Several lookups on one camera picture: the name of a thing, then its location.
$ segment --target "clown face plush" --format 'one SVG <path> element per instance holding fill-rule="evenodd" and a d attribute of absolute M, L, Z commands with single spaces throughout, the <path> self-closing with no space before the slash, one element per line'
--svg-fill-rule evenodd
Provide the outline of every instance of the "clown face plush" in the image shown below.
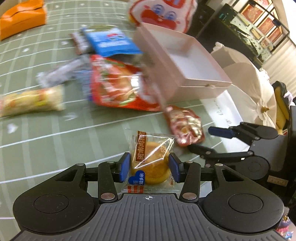
<path fill-rule="evenodd" d="M 137 0 L 128 15 L 137 26 L 144 22 L 186 33 L 196 8 L 196 0 Z"/>

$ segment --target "blue heart logo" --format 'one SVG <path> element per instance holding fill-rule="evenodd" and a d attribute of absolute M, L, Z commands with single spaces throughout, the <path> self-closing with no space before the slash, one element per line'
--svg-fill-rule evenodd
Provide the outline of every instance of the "blue heart logo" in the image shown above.
<path fill-rule="evenodd" d="M 134 176 L 129 177 L 128 183 L 131 185 L 145 185 L 145 172 L 136 171 Z"/>

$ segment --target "red snack bag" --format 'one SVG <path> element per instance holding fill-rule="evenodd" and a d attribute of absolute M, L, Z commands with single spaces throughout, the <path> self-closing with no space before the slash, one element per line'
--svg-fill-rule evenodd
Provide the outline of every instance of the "red snack bag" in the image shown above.
<path fill-rule="evenodd" d="M 204 141 L 200 117 L 192 110 L 169 105 L 165 109 L 165 117 L 169 123 L 179 146 L 188 146 Z"/>
<path fill-rule="evenodd" d="M 93 102 L 108 107 L 160 111 L 139 68 L 100 55 L 91 57 Z"/>

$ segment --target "orange paper bag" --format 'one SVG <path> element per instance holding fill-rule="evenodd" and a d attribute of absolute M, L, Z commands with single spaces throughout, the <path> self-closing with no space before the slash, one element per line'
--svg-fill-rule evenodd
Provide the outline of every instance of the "orange paper bag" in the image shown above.
<path fill-rule="evenodd" d="M 7 10 L 0 18 L 0 39 L 46 24 L 43 0 L 29 0 Z"/>

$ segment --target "grid pattern tablecloth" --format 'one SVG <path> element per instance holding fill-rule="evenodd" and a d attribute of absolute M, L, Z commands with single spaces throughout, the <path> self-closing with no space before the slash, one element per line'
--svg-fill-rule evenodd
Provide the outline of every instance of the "grid pattern tablecloth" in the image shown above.
<path fill-rule="evenodd" d="M 135 29 L 125 20 L 124 2 L 52 0 L 46 4 L 47 25 L 0 42 L 0 93 L 37 89 L 37 73 L 76 57 L 69 34 L 83 26 L 114 24 L 130 37 Z M 161 113 L 95 108 L 84 100 L 75 81 L 65 84 L 64 101 L 66 110 L 62 112 L 25 114 L 0 121 L 1 241 L 19 232 L 12 205 L 27 189 L 76 163 L 95 167 L 102 161 L 118 160 L 128 151 L 126 128 L 170 133 Z M 191 107 L 202 118 L 205 132 L 213 125 L 199 100 L 177 105 Z M 219 138 L 207 137 L 206 146 L 225 150 Z M 181 156 L 182 160 L 192 158 L 203 163 L 190 153 Z M 89 185 L 89 193 L 96 195 L 95 185 Z"/>

